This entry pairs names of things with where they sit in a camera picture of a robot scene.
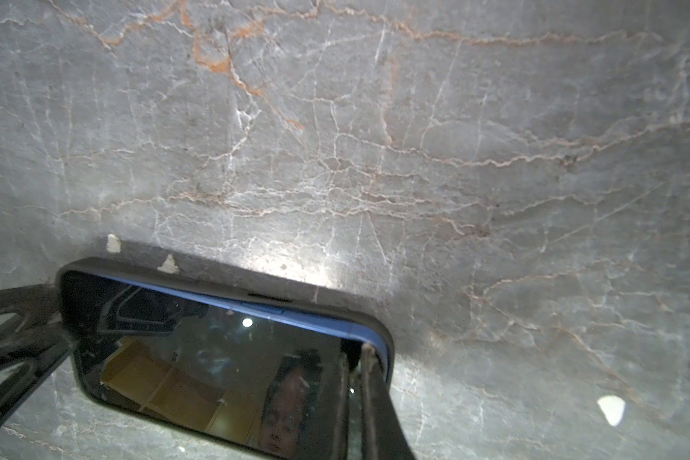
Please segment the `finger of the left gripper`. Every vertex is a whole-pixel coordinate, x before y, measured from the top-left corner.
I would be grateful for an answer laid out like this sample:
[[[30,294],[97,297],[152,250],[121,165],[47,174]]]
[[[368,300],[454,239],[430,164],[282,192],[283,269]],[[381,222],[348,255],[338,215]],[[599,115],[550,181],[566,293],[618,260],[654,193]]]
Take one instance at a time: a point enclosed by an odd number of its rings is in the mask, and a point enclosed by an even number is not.
[[[59,319],[59,292],[48,285],[0,289],[0,427],[68,357],[74,340]]]

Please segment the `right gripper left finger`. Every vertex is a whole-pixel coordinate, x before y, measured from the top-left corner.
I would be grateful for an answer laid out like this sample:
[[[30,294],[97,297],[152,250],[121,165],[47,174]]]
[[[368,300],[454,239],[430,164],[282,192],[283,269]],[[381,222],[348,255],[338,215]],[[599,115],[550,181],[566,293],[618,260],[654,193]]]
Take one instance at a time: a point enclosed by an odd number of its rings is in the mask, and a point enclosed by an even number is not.
[[[349,360],[340,353],[310,416],[296,459],[347,458],[350,397]]]

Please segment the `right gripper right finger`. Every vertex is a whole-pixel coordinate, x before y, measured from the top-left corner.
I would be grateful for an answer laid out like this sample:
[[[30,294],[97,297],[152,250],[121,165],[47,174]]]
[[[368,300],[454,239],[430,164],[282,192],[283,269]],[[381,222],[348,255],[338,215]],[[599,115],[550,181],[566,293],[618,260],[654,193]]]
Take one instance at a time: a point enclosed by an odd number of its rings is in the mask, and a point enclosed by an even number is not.
[[[415,460],[384,381],[375,348],[361,347],[362,458]]]

